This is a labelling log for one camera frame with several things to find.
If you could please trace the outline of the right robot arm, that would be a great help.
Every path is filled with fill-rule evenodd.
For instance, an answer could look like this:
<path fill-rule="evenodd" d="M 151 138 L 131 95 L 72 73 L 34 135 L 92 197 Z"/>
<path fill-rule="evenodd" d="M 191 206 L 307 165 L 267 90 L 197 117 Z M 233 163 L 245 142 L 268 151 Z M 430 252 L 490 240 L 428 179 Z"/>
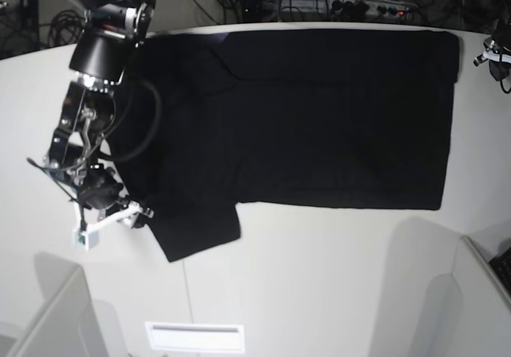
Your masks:
<path fill-rule="evenodd" d="M 156 0 L 70 0 L 85 12 L 85 24 L 69 67 L 75 80 L 62 102 L 61 115 L 39 170 L 68 194 L 77 208 L 79 233 L 91 227 L 85 210 L 103 212 L 106 219 L 141 228 L 153 215 L 146 205 L 122 196 L 124 185 L 112 156 L 101 151 L 120 128 L 131 103 L 115 101 L 125 71 L 143 44 Z"/>

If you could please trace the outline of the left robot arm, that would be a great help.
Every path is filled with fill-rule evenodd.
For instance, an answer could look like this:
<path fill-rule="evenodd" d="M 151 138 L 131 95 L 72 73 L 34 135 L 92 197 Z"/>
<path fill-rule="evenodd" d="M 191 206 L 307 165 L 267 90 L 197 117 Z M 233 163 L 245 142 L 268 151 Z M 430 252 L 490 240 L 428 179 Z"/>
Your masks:
<path fill-rule="evenodd" d="M 510 0 L 492 0 L 498 8 L 495 27 L 483 41 L 483 51 L 474 58 L 475 66 L 487 62 L 493 79 L 500 84 L 505 94 L 510 94 L 510 87 L 505 88 L 505 80 L 510 81 Z"/>

